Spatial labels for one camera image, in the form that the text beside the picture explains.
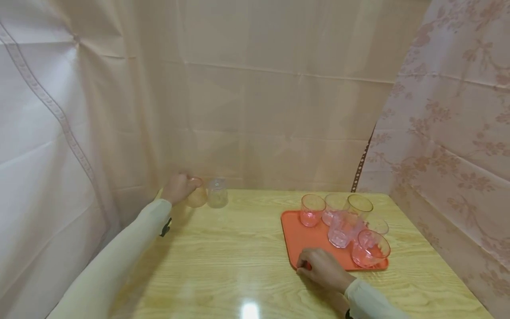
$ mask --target sleeve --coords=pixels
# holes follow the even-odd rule
[[[75,279],[47,319],[108,318],[131,268],[161,232],[171,208],[163,199],[145,206]]]
[[[350,302],[350,316],[354,319],[408,319],[377,289],[361,279],[354,280],[345,290]]]

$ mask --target curtain fold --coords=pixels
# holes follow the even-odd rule
[[[358,191],[389,193],[496,318],[510,305],[510,1],[433,1]]]

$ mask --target beige wall curtain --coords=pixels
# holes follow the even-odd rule
[[[510,1],[433,1],[375,128],[391,195],[496,318],[510,311]]]
[[[0,317],[44,318],[189,167],[348,191],[428,0],[3,0]]]

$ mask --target drinking glass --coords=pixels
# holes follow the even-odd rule
[[[369,214],[365,217],[365,219],[358,219],[358,224],[352,235],[352,238],[356,240],[359,232],[365,229],[373,230],[374,232],[381,235],[386,235],[390,231],[388,223],[382,217],[374,213]]]
[[[362,230],[354,241],[351,257],[361,268],[370,268],[385,260],[390,253],[390,244],[381,234]]]
[[[329,242],[337,248],[346,248],[354,232],[359,228],[361,218],[356,214],[339,211],[333,214],[333,220],[327,232]]]
[[[306,227],[317,225],[326,209],[326,202],[319,196],[307,194],[301,199],[301,223]]]
[[[200,182],[200,186],[194,190],[188,196],[188,206],[193,208],[198,208],[203,206],[207,202],[207,191],[203,185],[203,180],[198,177],[193,177],[190,181],[198,180]]]
[[[340,212],[345,204],[345,196],[340,194],[329,194],[324,199],[326,202],[326,210],[322,214],[322,221],[330,226],[333,221],[333,215]]]
[[[221,208],[228,203],[228,193],[224,178],[215,178],[209,182],[207,204],[212,208]]]
[[[351,214],[359,215],[362,219],[366,219],[373,209],[374,205],[372,205],[368,199],[358,194],[352,194],[347,197],[347,202],[343,210]]]

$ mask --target wood grain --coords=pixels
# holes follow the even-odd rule
[[[144,253],[111,318],[337,318],[287,258],[280,214],[299,209],[304,194],[230,190],[221,209],[175,207],[170,232]],[[413,318],[491,318],[387,195],[365,196],[390,225],[392,253],[386,271],[355,276]]]

